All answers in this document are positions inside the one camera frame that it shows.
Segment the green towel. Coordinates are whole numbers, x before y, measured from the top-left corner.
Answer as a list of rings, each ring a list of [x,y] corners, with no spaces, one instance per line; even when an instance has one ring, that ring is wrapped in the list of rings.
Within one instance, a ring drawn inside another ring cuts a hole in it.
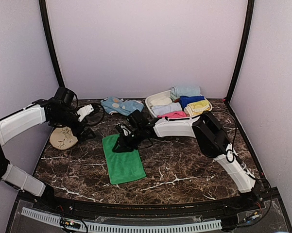
[[[118,137],[118,134],[112,134],[102,139],[110,183],[116,185],[145,178],[146,173],[138,150],[121,153],[112,151]]]

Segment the yellow-green crocodile towel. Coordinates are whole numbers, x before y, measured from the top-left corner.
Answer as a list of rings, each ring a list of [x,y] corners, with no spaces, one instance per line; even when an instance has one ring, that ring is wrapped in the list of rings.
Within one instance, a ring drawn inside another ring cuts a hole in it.
[[[202,114],[204,111],[209,111],[212,106],[208,100],[201,100],[197,102],[189,103],[185,108],[184,112],[186,115],[193,117]]]

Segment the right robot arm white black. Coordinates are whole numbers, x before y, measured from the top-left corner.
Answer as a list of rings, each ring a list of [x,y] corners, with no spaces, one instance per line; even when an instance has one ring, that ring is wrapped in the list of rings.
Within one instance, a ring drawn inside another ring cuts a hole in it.
[[[254,189],[256,178],[247,165],[237,155],[234,140],[230,140],[223,125],[212,111],[204,111],[201,115],[185,118],[155,117],[148,120],[135,110],[127,120],[130,124],[116,126],[119,137],[112,149],[113,152],[132,152],[138,149],[145,139],[163,138],[169,136],[185,136],[195,138],[201,153],[218,162],[235,182],[238,191],[244,196],[239,198],[238,206],[248,211],[257,202]]]

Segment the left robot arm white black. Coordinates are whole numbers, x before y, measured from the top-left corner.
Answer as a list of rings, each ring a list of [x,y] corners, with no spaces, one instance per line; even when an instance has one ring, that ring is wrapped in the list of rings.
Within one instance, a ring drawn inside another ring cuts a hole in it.
[[[53,188],[11,164],[5,157],[2,147],[28,129],[46,122],[51,126],[69,127],[78,141],[94,138],[94,132],[85,122],[85,117],[94,112],[94,107],[89,104],[72,109],[71,103],[76,97],[73,91],[59,87],[54,97],[36,100],[29,106],[0,119],[0,181],[40,197],[40,204],[49,212],[54,212],[59,207],[58,199],[50,194]]]

